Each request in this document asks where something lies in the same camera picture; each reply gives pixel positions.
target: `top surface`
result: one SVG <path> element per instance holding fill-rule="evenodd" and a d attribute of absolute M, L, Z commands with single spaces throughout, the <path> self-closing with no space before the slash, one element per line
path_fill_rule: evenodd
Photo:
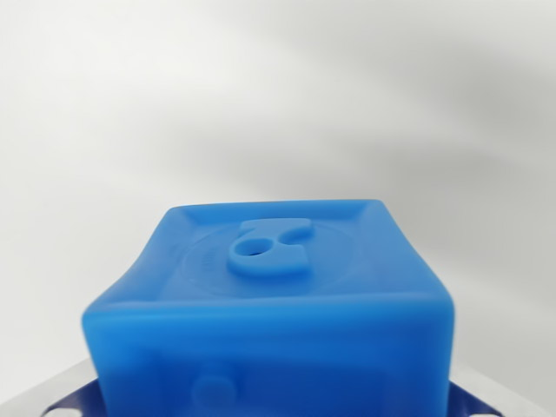
<path fill-rule="evenodd" d="M 446 292 L 381 202 L 224 203 L 169 210 L 93 308 L 400 293 Z"/>

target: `blue edge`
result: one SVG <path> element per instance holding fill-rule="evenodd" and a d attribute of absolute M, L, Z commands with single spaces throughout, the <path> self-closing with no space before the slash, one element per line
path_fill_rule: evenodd
<path fill-rule="evenodd" d="M 43 415 L 56 408 L 76 408 L 83 417 L 107 417 L 98 381 L 92 381 L 44 410 Z M 454 383 L 450 384 L 447 417 L 469 417 L 473 414 L 503 414 Z"/>

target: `gray background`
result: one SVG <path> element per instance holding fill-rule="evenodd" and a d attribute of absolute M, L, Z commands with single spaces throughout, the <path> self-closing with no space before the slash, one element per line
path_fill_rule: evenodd
<path fill-rule="evenodd" d="M 0 401 L 175 205 L 379 198 L 556 411 L 556 3 L 0 1 Z"/>

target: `blue block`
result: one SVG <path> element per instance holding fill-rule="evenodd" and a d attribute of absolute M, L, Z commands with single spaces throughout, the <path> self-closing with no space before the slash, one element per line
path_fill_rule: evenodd
<path fill-rule="evenodd" d="M 171 209 L 85 312 L 110 417 L 445 417 L 453 303 L 378 201 Z"/>

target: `metal plate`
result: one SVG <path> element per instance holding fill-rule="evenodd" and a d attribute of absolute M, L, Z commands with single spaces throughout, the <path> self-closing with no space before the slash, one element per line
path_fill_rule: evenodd
<path fill-rule="evenodd" d="M 452 366 L 447 417 L 551 417 L 530 401 L 461 364 Z M 90 360 L 0 406 L 0 417 L 106 417 Z"/>

